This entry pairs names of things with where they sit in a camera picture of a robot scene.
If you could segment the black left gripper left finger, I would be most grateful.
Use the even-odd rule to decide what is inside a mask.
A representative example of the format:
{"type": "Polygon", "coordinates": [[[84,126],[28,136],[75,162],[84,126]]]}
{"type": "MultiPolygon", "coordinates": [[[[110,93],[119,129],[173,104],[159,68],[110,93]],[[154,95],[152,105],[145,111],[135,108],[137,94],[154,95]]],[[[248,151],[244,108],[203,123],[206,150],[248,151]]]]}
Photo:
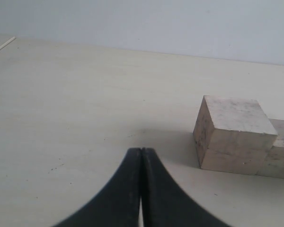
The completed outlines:
{"type": "Polygon", "coordinates": [[[128,149],[107,184],[57,227],[137,227],[140,209],[142,150],[128,149]]]}

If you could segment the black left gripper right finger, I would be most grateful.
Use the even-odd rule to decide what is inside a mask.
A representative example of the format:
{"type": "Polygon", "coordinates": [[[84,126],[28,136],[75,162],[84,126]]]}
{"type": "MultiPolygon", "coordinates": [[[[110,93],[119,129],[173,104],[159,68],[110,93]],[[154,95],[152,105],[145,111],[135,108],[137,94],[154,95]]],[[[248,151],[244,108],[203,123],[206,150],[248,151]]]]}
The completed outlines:
{"type": "Polygon", "coordinates": [[[142,149],[142,215],[145,227],[228,227],[190,198],[152,148],[142,149]]]}

